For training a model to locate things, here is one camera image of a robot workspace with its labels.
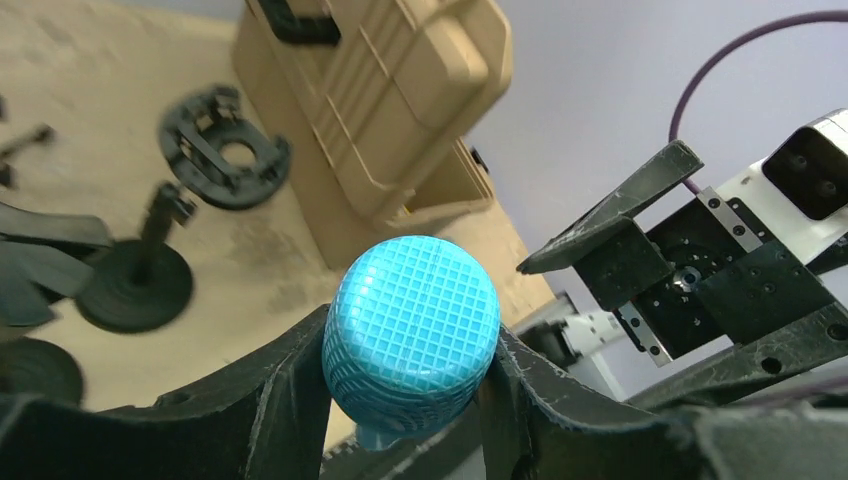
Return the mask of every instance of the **wire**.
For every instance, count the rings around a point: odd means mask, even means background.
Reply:
[[[680,130],[680,121],[683,118],[683,111],[686,109],[686,105],[689,103],[689,100],[692,98],[692,94],[695,93],[695,89],[698,88],[698,85],[701,84],[707,74],[710,73],[710,71],[718,65],[720,61],[724,60],[725,57],[733,53],[739,47],[762,36],[768,35],[769,33],[774,33],[790,27],[810,25],[813,23],[848,23],[848,10],[826,10],[821,12],[803,13],[775,20],[740,35],[735,40],[725,45],[721,50],[716,52],[709,60],[707,60],[706,63],[704,63],[703,66],[701,66],[701,68],[698,69],[695,76],[692,77],[692,80],[690,80],[689,84],[686,85],[686,88],[683,90],[683,94],[680,95],[680,100],[677,101],[677,106],[674,108],[674,115],[671,117],[671,125],[668,128],[668,141],[672,142],[677,140],[677,134]],[[685,185],[686,188],[695,195],[701,192],[698,185],[689,178],[683,181],[683,185]]]

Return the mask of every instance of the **table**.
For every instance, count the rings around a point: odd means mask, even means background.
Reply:
[[[0,0],[0,94],[9,115],[0,140],[39,122],[58,133],[53,146],[15,160],[20,188],[0,192],[0,201],[94,214],[117,238],[134,236],[156,184],[174,179],[156,143],[160,115],[212,83],[238,84],[229,55],[234,34],[229,23],[105,2]],[[150,405],[332,298],[342,272],[324,268],[290,187],[242,213],[198,203],[196,217],[169,242],[195,274],[183,317],[155,332],[117,335],[90,325],[66,301],[57,305],[61,319],[32,334],[80,363],[84,408]],[[505,324],[552,300],[541,277],[514,272],[527,250],[499,205],[443,234],[489,271]],[[334,406],[326,445],[351,428]]]

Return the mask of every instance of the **blue cup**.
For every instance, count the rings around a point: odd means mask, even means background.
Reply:
[[[407,236],[365,252],[345,274],[324,333],[330,393],[370,450],[429,435],[465,410],[492,363],[495,287],[462,248]]]

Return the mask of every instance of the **black disc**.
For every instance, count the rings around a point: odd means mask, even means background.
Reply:
[[[0,345],[0,392],[34,393],[79,406],[83,390],[82,371],[62,348],[32,338]]]
[[[116,333],[155,330],[177,318],[191,300],[191,268],[176,250],[163,245],[150,281],[138,285],[131,273],[136,265],[138,240],[117,242],[94,264],[94,277],[75,301],[86,320]]]

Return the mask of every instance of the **purple cable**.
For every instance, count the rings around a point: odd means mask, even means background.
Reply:
[[[698,88],[698,85],[701,84],[704,77],[706,77],[707,74],[710,73],[710,71],[726,56],[733,53],[739,47],[762,36],[768,35],[769,33],[813,23],[848,23],[848,10],[827,10],[823,12],[802,13],[800,15],[793,15],[791,17],[775,20],[739,36],[716,52],[715,55],[710,57],[710,59],[707,60],[700,69],[698,69],[698,72],[695,73],[695,76],[692,77],[692,80],[690,80],[689,84],[686,85],[686,89],[683,90],[683,94],[680,96],[680,100],[678,100],[677,106],[674,108],[674,115],[671,117],[671,125],[668,129],[668,141],[672,142],[677,140],[677,134],[680,130],[680,121],[683,118],[683,111],[686,109],[686,104],[688,104],[689,100],[692,98],[692,94],[695,93],[695,89]],[[687,178],[684,180],[683,185],[685,185],[686,188],[695,195],[701,192],[698,185],[696,185],[691,179]]]

